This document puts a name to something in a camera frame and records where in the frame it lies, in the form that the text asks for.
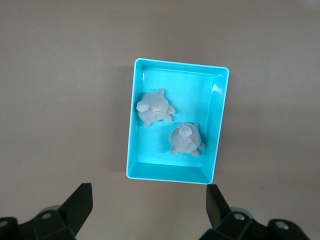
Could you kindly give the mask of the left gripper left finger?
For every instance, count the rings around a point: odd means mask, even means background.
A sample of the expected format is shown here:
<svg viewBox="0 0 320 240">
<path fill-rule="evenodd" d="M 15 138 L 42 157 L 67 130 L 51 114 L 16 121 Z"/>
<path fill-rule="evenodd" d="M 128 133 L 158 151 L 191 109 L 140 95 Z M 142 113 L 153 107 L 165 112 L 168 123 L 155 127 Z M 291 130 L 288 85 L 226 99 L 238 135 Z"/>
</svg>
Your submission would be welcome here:
<svg viewBox="0 0 320 240">
<path fill-rule="evenodd" d="M 91 183 L 82 183 L 62 204 L 44 208 L 19 224 L 15 217 L 0 219 L 2 240 L 75 240 L 93 209 Z"/>
</svg>

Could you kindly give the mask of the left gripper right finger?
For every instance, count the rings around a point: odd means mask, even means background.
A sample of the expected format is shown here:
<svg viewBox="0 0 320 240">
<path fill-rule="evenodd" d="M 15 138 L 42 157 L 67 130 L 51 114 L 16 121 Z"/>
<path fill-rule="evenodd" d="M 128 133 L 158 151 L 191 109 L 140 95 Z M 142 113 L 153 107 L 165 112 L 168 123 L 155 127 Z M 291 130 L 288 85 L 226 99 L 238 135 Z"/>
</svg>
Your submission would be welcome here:
<svg viewBox="0 0 320 240">
<path fill-rule="evenodd" d="M 206 212 L 211 224 L 201 240 L 308 240 L 294 222 L 271 219 L 262 225 L 243 210 L 229 207 L 216 184 L 206 186 Z"/>
</svg>

